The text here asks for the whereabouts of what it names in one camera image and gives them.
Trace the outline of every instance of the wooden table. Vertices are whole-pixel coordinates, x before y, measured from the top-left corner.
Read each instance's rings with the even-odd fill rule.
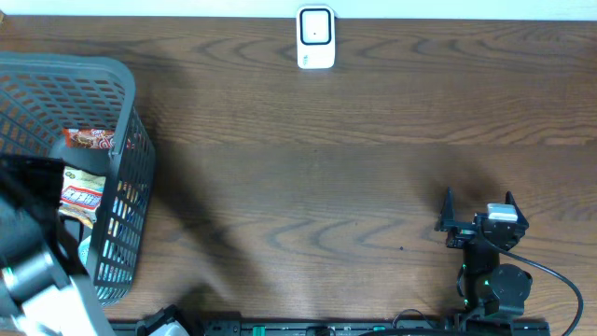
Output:
[[[597,23],[338,20],[337,35],[336,65],[302,71],[293,20],[6,18],[1,49],[134,72],[159,162],[132,293],[108,316],[462,308],[462,251],[433,230],[451,186],[462,219],[513,191],[531,223],[514,251],[578,285],[577,334],[595,334]],[[520,266],[525,316],[561,334],[572,290]]]

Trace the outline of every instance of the white rectangular device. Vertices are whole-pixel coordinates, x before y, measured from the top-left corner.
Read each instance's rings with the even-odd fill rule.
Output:
[[[305,6],[297,12],[297,63],[303,69],[326,69],[336,59],[334,11]]]

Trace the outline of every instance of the white wall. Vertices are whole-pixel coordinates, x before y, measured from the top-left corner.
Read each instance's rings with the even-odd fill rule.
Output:
[[[326,4],[338,18],[597,20],[597,0],[0,0],[6,14],[292,18]]]

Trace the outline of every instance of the candy wrapper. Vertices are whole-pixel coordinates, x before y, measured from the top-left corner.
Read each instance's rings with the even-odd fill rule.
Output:
[[[114,131],[108,130],[62,130],[67,147],[109,149],[114,146]]]
[[[75,168],[64,168],[60,213],[78,219],[93,229],[95,211],[104,193],[105,177],[91,175]]]

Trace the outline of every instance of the basket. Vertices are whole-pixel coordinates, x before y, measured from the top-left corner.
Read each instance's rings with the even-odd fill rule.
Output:
[[[134,109],[134,79],[96,57],[0,52],[0,153],[62,158],[105,175],[86,268],[103,306],[132,286],[155,149]],[[62,129],[115,131],[108,150],[67,148]]]

